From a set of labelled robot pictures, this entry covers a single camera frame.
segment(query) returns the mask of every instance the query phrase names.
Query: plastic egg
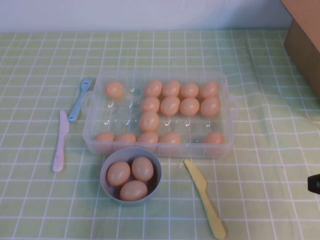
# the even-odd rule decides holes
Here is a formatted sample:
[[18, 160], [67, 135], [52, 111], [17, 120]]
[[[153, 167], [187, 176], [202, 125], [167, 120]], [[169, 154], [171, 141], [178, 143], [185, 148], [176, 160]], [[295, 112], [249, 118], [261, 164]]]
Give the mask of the plastic egg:
[[137, 138], [133, 133], [131, 132], [122, 133], [114, 139], [115, 142], [121, 142], [118, 144], [115, 143], [114, 149], [117, 151], [124, 148], [134, 147], [136, 140]]
[[208, 97], [201, 103], [200, 112], [203, 116], [210, 118], [220, 111], [220, 100], [217, 97]]
[[125, 89], [120, 82], [112, 81], [105, 85], [104, 92], [111, 99], [119, 99], [125, 94]]
[[162, 154], [170, 155], [178, 149], [178, 145], [181, 143], [181, 137], [178, 133], [171, 131], [167, 132], [159, 138], [159, 143], [167, 143], [169, 146], [160, 146], [160, 152]]
[[145, 97], [159, 97], [162, 91], [162, 82], [159, 80], [151, 80], [144, 87]]
[[183, 98], [195, 98], [199, 93], [199, 87], [194, 82], [188, 82], [181, 87], [180, 94]]
[[181, 137], [178, 133], [171, 131], [159, 138], [159, 143], [180, 144]]
[[143, 132], [153, 132], [159, 125], [158, 114], [154, 111], [145, 111], [140, 118], [140, 128]]
[[115, 135], [111, 132], [105, 131], [97, 134], [94, 137], [95, 141], [99, 141], [94, 143], [94, 149], [101, 155], [109, 154], [114, 150], [113, 141], [115, 140]]
[[215, 81], [209, 81], [200, 89], [200, 97], [207, 99], [210, 97], [217, 97], [219, 95], [219, 85]]
[[208, 157], [219, 158], [224, 152], [224, 148], [222, 146], [217, 146], [225, 144], [225, 137], [220, 132], [209, 133], [205, 136], [203, 143], [212, 144], [212, 146], [209, 145], [204, 148], [204, 154]]
[[225, 137], [220, 132], [212, 132], [205, 136], [203, 143], [205, 144], [225, 144]]
[[159, 107], [160, 107], [160, 101], [155, 96], [148, 96], [141, 103], [142, 112], [153, 111], [156, 113], [158, 112]]
[[136, 140], [136, 146], [140, 148], [144, 148], [153, 152], [157, 145], [156, 143], [159, 141], [159, 136], [155, 132], [147, 131], [142, 133], [138, 139]]
[[166, 97], [177, 97], [180, 92], [180, 82], [177, 80], [167, 82], [162, 88], [162, 95]]
[[128, 181], [130, 177], [130, 166], [125, 161], [117, 161], [112, 164], [106, 174], [106, 180], [112, 186], [121, 186]]
[[135, 158], [131, 168], [133, 176], [139, 181], [148, 181], [154, 175], [154, 166], [151, 161], [144, 156]]
[[160, 105], [160, 111], [164, 116], [173, 116], [175, 115], [180, 106], [180, 99], [176, 96], [168, 96], [162, 100]]
[[194, 116], [197, 114], [200, 108], [200, 103], [197, 99], [188, 97], [184, 99], [180, 104], [180, 112], [188, 117]]
[[127, 182], [120, 190], [120, 199], [127, 202], [138, 201], [147, 195], [147, 186], [138, 180]]

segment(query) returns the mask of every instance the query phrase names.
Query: pink plastic knife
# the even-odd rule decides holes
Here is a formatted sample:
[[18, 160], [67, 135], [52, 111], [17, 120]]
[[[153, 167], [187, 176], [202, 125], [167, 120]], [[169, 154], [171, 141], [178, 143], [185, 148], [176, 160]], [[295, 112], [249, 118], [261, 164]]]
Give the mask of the pink plastic knife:
[[65, 111], [60, 111], [60, 127], [59, 127], [59, 137], [58, 143], [56, 145], [52, 171], [55, 173], [60, 172], [64, 168], [64, 148], [65, 148], [65, 138], [69, 132], [69, 121]]

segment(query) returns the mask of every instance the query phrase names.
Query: light blue bowl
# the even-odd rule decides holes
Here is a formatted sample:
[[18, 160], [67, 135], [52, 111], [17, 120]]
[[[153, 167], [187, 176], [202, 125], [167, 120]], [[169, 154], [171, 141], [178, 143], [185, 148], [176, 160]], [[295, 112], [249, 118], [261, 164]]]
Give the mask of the light blue bowl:
[[[120, 190], [121, 187], [111, 186], [107, 181], [107, 172], [109, 167], [115, 162], [127, 162], [131, 167], [132, 162], [137, 157], [146, 157], [149, 159], [153, 165], [153, 177], [147, 181], [146, 186], [148, 188], [148, 195], [137, 201], [122, 201], [120, 200]], [[146, 200], [150, 199], [152, 195], [157, 190], [162, 177], [162, 168], [158, 158], [150, 151], [140, 148], [140, 147], [127, 147], [120, 149], [113, 154], [111, 154], [103, 163], [100, 172], [100, 182], [103, 190], [106, 194], [113, 200], [120, 204], [133, 206], [144, 203]], [[130, 175], [129, 181], [134, 180], [132, 174]]]

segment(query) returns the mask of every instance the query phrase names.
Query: yellow plastic knife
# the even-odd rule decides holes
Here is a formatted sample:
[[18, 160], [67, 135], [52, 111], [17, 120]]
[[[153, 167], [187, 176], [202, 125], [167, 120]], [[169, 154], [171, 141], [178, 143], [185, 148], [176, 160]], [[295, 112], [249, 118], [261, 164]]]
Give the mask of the yellow plastic knife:
[[217, 239], [224, 239], [227, 233], [207, 195], [206, 179], [199, 171], [199, 169], [189, 159], [184, 160], [184, 164], [186, 165], [186, 168], [188, 169], [194, 181], [194, 184], [198, 189], [199, 195], [204, 206], [206, 217], [208, 218], [208, 222], [214, 237]]

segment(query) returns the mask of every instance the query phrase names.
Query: blue plastic fork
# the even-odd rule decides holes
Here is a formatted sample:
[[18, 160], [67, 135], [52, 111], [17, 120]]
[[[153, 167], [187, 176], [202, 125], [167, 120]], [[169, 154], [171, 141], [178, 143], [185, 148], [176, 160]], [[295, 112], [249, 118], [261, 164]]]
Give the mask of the blue plastic fork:
[[73, 108], [71, 109], [68, 121], [74, 122], [77, 120], [80, 109], [81, 109], [81, 99], [85, 96], [86, 92], [90, 88], [92, 81], [94, 80], [93, 77], [86, 77], [84, 80], [82, 80], [80, 87], [81, 87], [81, 93], [78, 99], [75, 101], [75, 104], [73, 105]]

